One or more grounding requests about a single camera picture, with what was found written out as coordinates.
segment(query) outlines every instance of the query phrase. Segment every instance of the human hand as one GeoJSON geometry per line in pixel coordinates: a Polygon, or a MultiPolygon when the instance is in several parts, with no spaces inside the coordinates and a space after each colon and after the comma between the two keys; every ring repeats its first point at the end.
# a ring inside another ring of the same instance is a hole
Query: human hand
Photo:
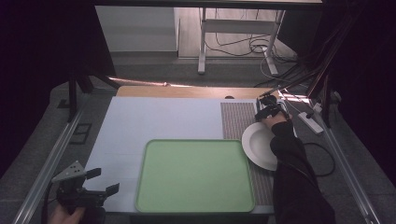
{"type": "Polygon", "coordinates": [[[282,112],[278,112],[278,113],[277,113],[275,116],[273,116],[273,117],[269,117],[269,118],[266,118],[266,119],[262,119],[262,123],[264,123],[264,124],[268,127],[269,130],[271,130],[272,127],[273,127],[275,124],[280,123],[280,122],[284,122],[284,121],[287,121],[287,120],[286,120],[286,118],[285,118],[285,115],[284,115],[282,112]]]}
{"type": "Polygon", "coordinates": [[[78,224],[84,216],[84,212],[85,208],[78,207],[76,211],[70,215],[66,208],[58,204],[50,216],[49,224],[78,224]]]}

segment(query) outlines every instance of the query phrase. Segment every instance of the white plate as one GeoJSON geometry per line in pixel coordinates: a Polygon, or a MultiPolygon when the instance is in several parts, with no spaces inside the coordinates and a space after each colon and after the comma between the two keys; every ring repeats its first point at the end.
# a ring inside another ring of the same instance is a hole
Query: white plate
{"type": "Polygon", "coordinates": [[[271,151],[270,142],[274,134],[263,123],[248,126],[242,134],[242,147],[247,157],[256,165],[274,171],[277,159],[271,151]]]}

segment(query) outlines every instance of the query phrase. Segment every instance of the wooden panel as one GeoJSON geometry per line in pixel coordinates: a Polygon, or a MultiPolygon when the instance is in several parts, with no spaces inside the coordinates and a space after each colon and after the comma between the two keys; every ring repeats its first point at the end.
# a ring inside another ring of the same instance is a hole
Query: wooden panel
{"type": "Polygon", "coordinates": [[[213,88],[213,87],[148,87],[123,86],[117,96],[175,97],[175,98],[218,98],[232,96],[235,99],[255,99],[269,88],[213,88]]]}

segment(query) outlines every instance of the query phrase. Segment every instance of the table leg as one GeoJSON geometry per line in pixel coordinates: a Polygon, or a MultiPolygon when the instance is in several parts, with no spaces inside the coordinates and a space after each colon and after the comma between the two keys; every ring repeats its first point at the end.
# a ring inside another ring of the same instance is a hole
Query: table leg
{"type": "Polygon", "coordinates": [[[198,59],[198,74],[203,75],[205,73],[205,27],[206,27],[206,8],[202,11],[202,23],[201,23],[201,47],[198,59]]]}
{"type": "Polygon", "coordinates": [[[274,64],[274,59],[272,56],[272,48],[274,46],[274,42],[277,36],[277,32],[279,31],[280,23],[282,22],[284,10],[279,10],[276,15],[276,21],[274,24],[273,32],[271,33],[271,38],[268,43],[267,50],[264,52],[265,60],[267,61],[268,68],[270,69],[271,75],[273,77],[277,77],[279,73],[277,72],[276,66],[274,64]]]}

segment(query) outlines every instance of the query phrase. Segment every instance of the wall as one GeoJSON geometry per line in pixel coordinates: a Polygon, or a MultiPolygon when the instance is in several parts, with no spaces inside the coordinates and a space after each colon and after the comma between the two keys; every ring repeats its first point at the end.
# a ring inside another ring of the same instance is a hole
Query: wall
{"type": "Polygon", "coordinates": [[[177,51],[177,8],[96,7],[96,12],[112,52],[177,51]]]}

